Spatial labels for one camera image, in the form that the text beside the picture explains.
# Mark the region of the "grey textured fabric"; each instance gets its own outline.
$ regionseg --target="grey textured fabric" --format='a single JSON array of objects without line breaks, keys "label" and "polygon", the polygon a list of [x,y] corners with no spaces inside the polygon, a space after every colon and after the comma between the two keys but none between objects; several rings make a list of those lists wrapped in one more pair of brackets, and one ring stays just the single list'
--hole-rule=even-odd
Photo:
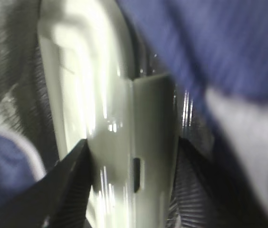
[{"label": "grey textured fabric", "polygon": [[251,187],[268,213],[268,104],[226,97],[211,88],[206,98]]},{"label": "grey textured fabric", "polygon": [[47,169],[58,160],[37,41],[39,0],[0,0],[0,126],[29,138]]}]

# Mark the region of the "blue fabric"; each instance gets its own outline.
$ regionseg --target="blue fabric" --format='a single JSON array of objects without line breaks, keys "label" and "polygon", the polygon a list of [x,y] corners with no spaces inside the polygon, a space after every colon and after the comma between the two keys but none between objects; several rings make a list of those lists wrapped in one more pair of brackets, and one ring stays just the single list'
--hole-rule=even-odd
[{"label": "blue fabric", "polygon": [[26,156],[0,136],[0,205],[35,183]]},{"label": "blue fabric", "polygon": [[268,0],[119,3],[199,108],[208,85],[268,102]]}]

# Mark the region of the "navy blue cloth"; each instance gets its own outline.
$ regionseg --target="navy blue cloth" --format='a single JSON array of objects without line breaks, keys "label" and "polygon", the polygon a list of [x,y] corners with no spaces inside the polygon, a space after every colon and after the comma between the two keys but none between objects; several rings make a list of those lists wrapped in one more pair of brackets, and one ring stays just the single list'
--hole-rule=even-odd
[{"label": "navy blue cloth", "polygon": [[268,102],[268,0],[119,0],[195,104],[208,85]]},{"label": "navy blue cloth", "polygon": [[0,205],[35,183],[24,153],[0,136]]}]

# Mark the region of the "rectangular slot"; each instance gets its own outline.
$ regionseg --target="rectangular slot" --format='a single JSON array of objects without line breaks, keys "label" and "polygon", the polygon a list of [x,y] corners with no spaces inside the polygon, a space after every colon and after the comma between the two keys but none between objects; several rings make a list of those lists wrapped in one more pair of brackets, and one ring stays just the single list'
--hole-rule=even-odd
[{"label": "rectangular slot", "polygon": [[138,192],[140,189],[140,169],[141,169],[140,159],[134,158],[133,159],[134,193]]}]

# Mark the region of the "white plastic surface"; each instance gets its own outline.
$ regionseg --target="white plastic surface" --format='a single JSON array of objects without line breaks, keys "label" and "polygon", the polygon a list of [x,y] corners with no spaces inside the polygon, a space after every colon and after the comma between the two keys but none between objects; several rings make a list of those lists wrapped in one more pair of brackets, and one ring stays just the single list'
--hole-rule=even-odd
[{"label": "white plastic surface", "polygon": [[177,140],[168,75],[134,80],[130,35],[113,0],[43,0],[38,35],[60,158],[82,138],[93,156],[92,227],[164,228]]}]

